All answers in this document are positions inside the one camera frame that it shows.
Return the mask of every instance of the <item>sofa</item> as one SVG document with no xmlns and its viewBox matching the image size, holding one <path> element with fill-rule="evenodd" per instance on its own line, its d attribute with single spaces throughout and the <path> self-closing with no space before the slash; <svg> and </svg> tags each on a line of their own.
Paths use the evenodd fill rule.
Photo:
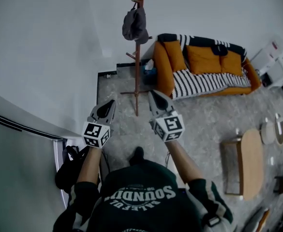
<svg viewBox="0 0 283 232">
<path fill-rule="evenodd" d="M 212 49 L 213 52 L 217 48 L 224 48 L 224 51 L 227 50 L 228 56 L 233 54 L 233 56 L 235 56 L 235 59 L 237 59 L 237 61 L 235 62 L 237 64 L 235 64 L 235 66 L 233 66 L 233 62 L 229 63 L 229 67 L 233 68 L 231 72 L 237 70 L 237 75 L 234 75 L 232 73 L 225 73 L 223 67 L 220 66 L 219 70 L 217 68 L 214 71 L 215 73 L 211 73 L 211 70 L 203 73 L 203 69 L 207 68 L 206 66 L 210 66 L 210 68 L 212 68 L 212 65 L 208 65 L 208 63 L 205 62 L 205 59 L 202 59 L 204 62 L 201 62 L 202 68 L 199 68 L 199 72 L 195 71 L 194 73 L 192 71 L 192 66 L 190 67 L 191 62 L 188 63 L 187 61 L 191 48 L 193 48 L 194 51 L 199 51 L 200 49 Z M 211 57 L 216 58 L 216 66 L 217 57 L 219 57 L 220 65 L 222 66 L 221 59 L 223 57 L 215 55 Z M 196 36 L 161 34 L 158 36 L 158 40 L 155 42 L 153 61 L 154 66 L 157 69 L 157 90 L 173 99 L 185 98 L 189 96 L 250 94 L 261 86 L 261 81 L 258 74 L 255 72 L 255 69 L 246 57 L 245 48 L 231 43 Z M 178 65 L 178 62 L 181 63 L 180 70 L 175 70 L 174 66 L 172 65 Z M 203 92 L 201 92 L 201 90 L 199 92 L 195 90 L 194 93 L 192 87 L 188 86 L 188 80 L 200 80 L 203 76 L 205 77 L 205 80 L 207 79 L 209 81 L 209 79 L 211 79 L 212 82 L 213 80 L 219 82 L 220 87 L 211 85 L 211 90 L 203 90 Z M 239 81 L 240 79 L 245 85 L 237 85 L 241 83 Z M 234 80 L 234 84 L 233 82 L 227 83 L 227 81 L 230 80 Z"/>
</svg>

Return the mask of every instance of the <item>gray floor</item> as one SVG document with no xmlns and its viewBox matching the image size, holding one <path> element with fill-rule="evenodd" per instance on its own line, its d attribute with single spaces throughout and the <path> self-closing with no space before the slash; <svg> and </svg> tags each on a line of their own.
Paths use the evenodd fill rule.
<svg viewBox="0 0 283 232">
<path fill-rule="evenodd" d="M 120 95 L 133 91 L 134 69 L 119 68 L 118 74 L 99 79 L 99 102 L 109 98 L 117 101 L 113 134 L 104 150 L 109 155 L 111 170 L 128 166 L 127 159 L 136 146 L 145 150 L 145 158 L 165 165 L 167 149 L 158 136 L 151 131 L 147 94 L 139 96 L 139 117 L 134 113 L 134 96 Z M 265 117 L 274 120 L 275 113 L 283 116 L 283 92 L 280 89 L 259 88 L 247 96 L 217 96 L 188 98 L 175 101 L 178 113 L 182 114 L 186 131 L 179 140 L 188 154 L 196 161 L 205 178 L 217 185 L 227 205 L 231 208 L 238 230 L 243 227 L 253 212 L 264 204 L 271 208 L 267 227 L 272 228 L 283 210 L 283 195 L 273 194 L 274 176 L 283 174 L 283 146 L 264 146 L 264 183 L 260 193 L 250 201 L 224 195 L 225 190 L 238 186 L 237 159 L 233 156 L 225 163 L 220 142 L 250 128 L 259 128 Z"/>
</svg>

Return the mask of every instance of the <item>shirt sleeve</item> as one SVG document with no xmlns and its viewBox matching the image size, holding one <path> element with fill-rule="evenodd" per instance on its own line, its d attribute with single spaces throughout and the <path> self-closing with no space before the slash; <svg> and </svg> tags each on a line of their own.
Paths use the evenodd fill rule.
<svg viewBox="0 0 283 232">
<path fill-rule="evenodd" d="M 215 184 L 205 179 L 196 179 L 188 183 L 189 192 L 198 199 L 210 215 L 225 218 L 231 224 L 233 215 L 224 200 L 220 197 Z"/>
<path fill-rule="evenodd" d="M 53 232 L 72 231 L 75 226 L 84 224 L 92 214 L 100 194 L 91 182 L 79 182 L 72 187 L 67 209 L 59 216 Z"/>
</svg>

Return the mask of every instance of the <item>orange cushion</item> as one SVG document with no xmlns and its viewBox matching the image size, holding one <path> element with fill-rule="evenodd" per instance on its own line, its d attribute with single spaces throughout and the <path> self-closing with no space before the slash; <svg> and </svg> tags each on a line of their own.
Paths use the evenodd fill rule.
<svg viewBox="0 0 283 232">
<path fill-rule="evenodd" d="M 220 57 L 214 55 L 210 47 L 186 47 L 192 74 L 221 73 Z"/>
<path fill-rule="evenodd" d="M 242 76 L 241 70 L 241 56 L 232 51 L 224 57 L 220 57 L 222 73 L 231 73 L 234 75 Z"/>
<path fill-rule="evenodd" d="M 184 57 L 179 41 L 164 42 L 168 54 L 169 62 L 173 72 L 185 70 Z"/>
</svg>

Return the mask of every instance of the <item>sofa armrest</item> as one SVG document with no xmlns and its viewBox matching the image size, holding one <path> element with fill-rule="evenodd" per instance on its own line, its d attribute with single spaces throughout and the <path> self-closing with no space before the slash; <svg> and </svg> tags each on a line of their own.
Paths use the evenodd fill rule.
<svg viewBox="0 0 283 232">
<path fill-rule="evenodd" d="M 251 89 L 252 89 L 251 92 L 253 92 L 262 85 L 260 78 L 256 73 L 255 69 L 253 68 L 252 64 L 248 60 L 248 58 L 246 58 L 242 66 L 248 72 L 248 78 L 251 81 Z"/>
<path fill-rule="evenodd" d="M 157 69 L 157 90 L 171 96 L 175 88 L 174 75 L 172 74 L 167 52 L 158 41 L 155 42 L 153 60 Z"/>
</svg>

